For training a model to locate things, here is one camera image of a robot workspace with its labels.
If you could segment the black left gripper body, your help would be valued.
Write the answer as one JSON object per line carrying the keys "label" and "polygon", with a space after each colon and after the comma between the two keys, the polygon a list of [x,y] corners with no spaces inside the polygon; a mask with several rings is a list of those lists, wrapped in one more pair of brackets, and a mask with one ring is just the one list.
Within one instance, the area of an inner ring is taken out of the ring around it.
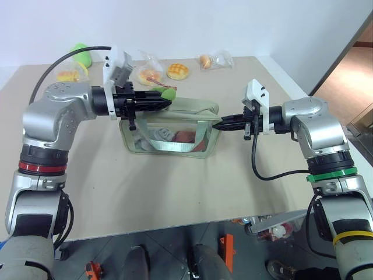
{"label": "black left gripper body", "polygon": [[136,130],[135,125],[135,91],[132,82],[125,82],[121,88],[115,86],[115,93],[113,94],[115,114],[122,120],[129,121],[129,130]]}

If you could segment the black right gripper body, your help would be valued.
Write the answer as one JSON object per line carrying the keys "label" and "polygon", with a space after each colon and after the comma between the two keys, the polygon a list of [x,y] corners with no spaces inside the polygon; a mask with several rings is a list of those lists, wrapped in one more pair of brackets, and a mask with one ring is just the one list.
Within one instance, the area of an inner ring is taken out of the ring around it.
{"label": "black right gripper body", "polygon": [[262,116],[260,105],[252,106],[251,108],[244,106],[244,140],[249,141],[254,135],[259,135],[262,132]]}

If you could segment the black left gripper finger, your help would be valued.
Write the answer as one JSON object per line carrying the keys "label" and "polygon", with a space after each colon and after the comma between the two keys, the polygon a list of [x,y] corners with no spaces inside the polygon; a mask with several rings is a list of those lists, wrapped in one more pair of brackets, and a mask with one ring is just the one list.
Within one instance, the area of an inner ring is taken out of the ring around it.
{"label": "black left gripper finger", "polygon": [[151,99],[161,97],[162,92],[157,90],[137,90],[135,91],[135,99]]}
{"label": "black left gripper finger", "polygon": [[140,100],[135,104],[135,111],[160,111],[171,104],[170,100]]}

